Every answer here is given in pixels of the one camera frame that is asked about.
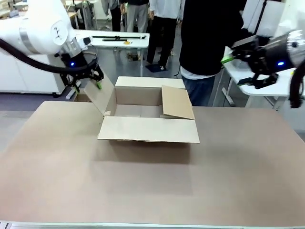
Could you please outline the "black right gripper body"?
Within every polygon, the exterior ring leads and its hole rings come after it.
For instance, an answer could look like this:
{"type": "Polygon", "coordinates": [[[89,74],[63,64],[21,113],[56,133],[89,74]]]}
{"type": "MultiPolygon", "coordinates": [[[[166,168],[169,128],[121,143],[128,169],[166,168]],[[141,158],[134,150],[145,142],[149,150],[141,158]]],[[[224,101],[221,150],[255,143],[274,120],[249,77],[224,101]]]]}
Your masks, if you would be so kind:
{"type": "Polygon", "coordinates": [[[252,72],[272,74],[294,68],[287,50],[287,39],[288,33],[271,39],[264,46],[256,47],[247,59],[252,72]]]}

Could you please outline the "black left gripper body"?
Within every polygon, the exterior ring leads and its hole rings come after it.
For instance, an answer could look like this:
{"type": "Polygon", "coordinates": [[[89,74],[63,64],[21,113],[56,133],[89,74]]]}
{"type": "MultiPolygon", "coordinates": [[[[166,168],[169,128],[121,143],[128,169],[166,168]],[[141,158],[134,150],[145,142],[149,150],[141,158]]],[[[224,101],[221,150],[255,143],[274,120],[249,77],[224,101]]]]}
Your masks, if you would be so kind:
{"type": "Polygon", "coordinates": [[[76,75],[77,77],[98,77],[98,70],[96,69],[97,64],[91,68],[87,67],[92,61],[97,61],[97,53],[92,51],[82,51],[74,57],[70,57],[68,54],[61,55],[61,61],[67,68],[79,68],[86,66],[86,71],[73,73],[70,76],[76,75]]]}

